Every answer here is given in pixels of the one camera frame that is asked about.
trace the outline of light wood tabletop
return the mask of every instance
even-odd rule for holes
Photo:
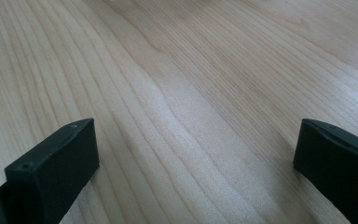
[[[0,0],[0,185],[85,118],[62,223],[348,223],[293,157],[303,118],[358,135],[358,1]]]

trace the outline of black object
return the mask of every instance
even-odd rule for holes
[[[57,224],[99,167],[94,119],[63,126],[6,169],[0,224]]]
[[[358,137],[303,119],[295,168],[351,222],[358,223]]]

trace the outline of wood grain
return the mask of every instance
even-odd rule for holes
[[[89,117],[62,223],[348,223],[292,160],[303,118],[358,135],[358,1],[0,0],[0,185]]]

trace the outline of black plastic piece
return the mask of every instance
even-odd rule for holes
[[[93,119],[63,126],[6,169],[0,214],[7,222],[57,224],[99,167]]]
[[[357,136],[318,120],[303,119],[294,166],[351,223],[358,223]]]

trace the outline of wooden table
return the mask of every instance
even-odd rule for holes
[[[62,223],[346,223],[292,161],[303,118],[358,135],[358,1],[0,0],[0,185],[90,117]]]

